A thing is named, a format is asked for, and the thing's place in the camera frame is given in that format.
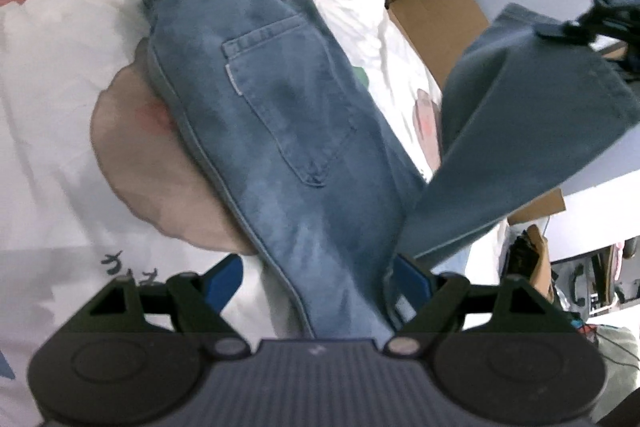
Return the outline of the brown suede cushion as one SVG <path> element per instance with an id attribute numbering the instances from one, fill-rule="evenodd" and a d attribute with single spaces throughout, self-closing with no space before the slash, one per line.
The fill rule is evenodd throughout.
<path id="1" fill-rule="evenodd" d="M 541 234 L 537 225 L 529 225 L 525 231 L 530 247 L 538 256 L 532 275 L 529 277 L 529 284 L 546 298 L 549 303 L 554 301 L 552 284 L 551 262 L 549 258 L 549 248 L 547 239 Z"/>

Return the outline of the brown cardboard sheet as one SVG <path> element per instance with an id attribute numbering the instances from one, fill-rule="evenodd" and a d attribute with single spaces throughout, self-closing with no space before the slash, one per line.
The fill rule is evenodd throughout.
<path id="1" fill-rule="evenodd" d="M 488 26 L 476 0 L 388 0 L 390 20 L 411 46 L 406 74 L 419 169 L 431 179 L 442 165 L 440 104 L 447 76 L 462 52 Z"/>

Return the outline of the cream bear print bedsheet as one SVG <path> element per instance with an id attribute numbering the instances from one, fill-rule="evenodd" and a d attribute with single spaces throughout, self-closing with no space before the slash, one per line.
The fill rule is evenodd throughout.
<path id="1" fill-rule="evenodd" d="M 314 3 L 419 169 L 412 49 L 390 2 Z M 3 425 L 39 423 L 30 357 L 119 275 L 160 283 L 238 253 L 244 279 L 224 317 L 250 341 L 300 331 L 279 277 L 186 156 L 146 81 L 148 33 L 141 0 L 1 0 Z"/>

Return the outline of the light blue denim pants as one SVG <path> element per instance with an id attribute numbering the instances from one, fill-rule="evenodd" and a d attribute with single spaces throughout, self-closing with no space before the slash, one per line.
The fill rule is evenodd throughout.
<path id="1" fill-rule="evenodd" d="M 450 72 L 425 179 L 312 0 L 142 2 L 152 86 L 309 337 L 385 343 L 398 255 L 464 254 L 639 121 L 607 60 L 511 4 Z"/>

